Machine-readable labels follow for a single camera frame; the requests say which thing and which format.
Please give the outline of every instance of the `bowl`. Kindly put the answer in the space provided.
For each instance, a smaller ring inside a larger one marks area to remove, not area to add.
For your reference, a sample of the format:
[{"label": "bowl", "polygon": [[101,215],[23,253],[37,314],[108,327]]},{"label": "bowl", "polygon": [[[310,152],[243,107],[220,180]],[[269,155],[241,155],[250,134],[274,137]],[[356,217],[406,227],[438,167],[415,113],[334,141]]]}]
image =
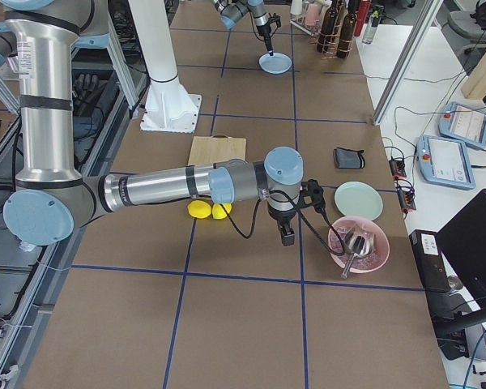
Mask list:
[{"label": "bowl", "polygon": [[[337,221],[333,223],[333,227],[339,232],[342,239],[346,235],[346,232],[355,225],[358,225],[366,232],[374,233],[374,249],[371,254],[365,256],[364,258],[355,259],[350,272],[369,273],[371,271],[378,270],[380,267],[386,264],[387,259],[389,258],[390,247],[387,236],[382,229],[374,224],[371,220],[367,220],[360,216],[344,216],[337,219]],[[328,244],[335,251],[341,250],[338,238],[336,238],[332,229],[330,229],[328,234]],[[346,266],[349,255],[345,254],[338,256],[332,254],[331,258],[333,258],[336,264],[343,269]]]}]

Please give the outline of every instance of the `yellow object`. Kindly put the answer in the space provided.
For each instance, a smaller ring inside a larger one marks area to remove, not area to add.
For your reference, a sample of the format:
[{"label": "yellow object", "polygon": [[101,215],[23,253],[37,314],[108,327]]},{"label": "yellow object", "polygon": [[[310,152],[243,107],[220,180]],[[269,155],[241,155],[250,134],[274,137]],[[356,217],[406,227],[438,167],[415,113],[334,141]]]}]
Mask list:
[{"label": "yellow object", "polygon": [[205,219],[211,215],[211,205],[202,200],[194,200],[187,206],[187,211],[192,217]]},{"label": "yellow object", "polygon": [[[232,210],[232,205],[231,204],[224,204],[225,209],[227,210],[228,213]],[[225,213],[224,209],[221,207],[219,204],[214,204],[212,206],[212,217],[213,219],[221,220],[227,217],[227,214]]]}]

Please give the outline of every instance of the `white table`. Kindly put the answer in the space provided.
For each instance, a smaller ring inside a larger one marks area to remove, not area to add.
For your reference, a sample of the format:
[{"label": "white table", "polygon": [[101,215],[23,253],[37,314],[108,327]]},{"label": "white table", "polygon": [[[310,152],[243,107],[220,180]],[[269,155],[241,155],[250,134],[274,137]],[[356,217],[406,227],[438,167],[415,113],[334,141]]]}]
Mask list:
[{"label": "white table", "polygon": [[[398,60],[398,56],[411,31],[410,26],[390,26],[381,25],[377,30],[377,35],[371,45],[364,45],[359,39],[357,41],[360,59],[364,72],[367,76],[377,76],[388,78]],[[416,55],[407,78],[438,80],[445,79],[459,74],[462,71],[461,64],[455,57],[441,30],[436,27],[430,28],[424,43]],[[451,97],[451,101],[462,102],[476,108],[484,107],[481,100],[468,100],[463,97],[461,87],[467,77],[461,74],[456,80],[448,80],[440,83],[428,83],[421,81],[403,81],[403,85],[398,91],[389,113],[381,124],[382,135],[392,139],[394,145],[411,156],[414,147],[404,142],[394,134],[394,109],[398,106],[409,108],[418,113],[442,111],[444,103],[439,105],[441,99],[447,92],[451,92],[455,85],[459,87]],[[376,107],[387,81],[384,79],[368,79],[369,92]],[[416,143],[423,133],[428,135],[438,135],[437,121],[438,115],[415,115],[404,109],[398,109],[396,113],[398,123],[398,133],[404,138]],[[385,145],[390,145],[388,139],[384,139]],[[468,149],[468,153],[473,165],[486,165],[486,153]],[[413,182],[416,188],[416,212],[409,213],[406,219],[407,231],[411,233],[414,229],[429,229],[438,231],[448,220],[450,220],[466,203],[468,203],[479,190],[486,188],[486,169],[475,169],[474,178],[476,188],[474,190],[459,190],[428,184],[420,174],[418,166],[412,176],[412,160],[407,163],[408,179]],[[447,265],[447,271],[453,274],[451,267]],[[464,298],[471,300],[468,292],[464,292]],[[471,306],[473,310],[478,309],[477,305]],[[460,358],[456,361],[448,361],[443,357],[446,373],[450,383],[463,383],[467,365],[470,360]],[[477,370],[486,370],[486,363],[475,363]],[[486,375],[471,374],[468,384],[473,387],[480,387],[480,382],[486,381]]]}]

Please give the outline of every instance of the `white pillar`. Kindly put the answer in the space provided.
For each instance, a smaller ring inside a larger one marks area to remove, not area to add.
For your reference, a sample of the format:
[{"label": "white pillar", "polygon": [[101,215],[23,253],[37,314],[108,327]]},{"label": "white pillar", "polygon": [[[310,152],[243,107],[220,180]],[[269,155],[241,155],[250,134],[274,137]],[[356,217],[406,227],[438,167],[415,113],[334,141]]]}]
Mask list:
[{"label": "white pillar", "polygon": [[164,0],[129,0],[151,86],[141,128],[194,132],[200,95],[190,95],[180,84]]}]

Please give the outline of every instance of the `screen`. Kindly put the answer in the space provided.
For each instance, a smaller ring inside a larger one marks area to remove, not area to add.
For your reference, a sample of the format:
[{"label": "screen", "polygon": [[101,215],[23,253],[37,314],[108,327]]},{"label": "screen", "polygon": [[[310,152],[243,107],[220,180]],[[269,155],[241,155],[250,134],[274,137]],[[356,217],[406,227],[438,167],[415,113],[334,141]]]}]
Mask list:
[{"label": "screen", "polygon": [[[436,240],[471,295],[486,297],[486,189],[437,233]],[[477,303],[486,307],[486,298]]]},{"label": "screen", "polygon": [[432,167],[436,178],[470,182],[460,143],[428,138],[428,148],[432,155]]},{"label": "screen", "polygon": [[461,105],[455,105],[454,119],[450,126],[450,132],[463,138],[480,142],[483,135],[486,114],[473,111]]}]

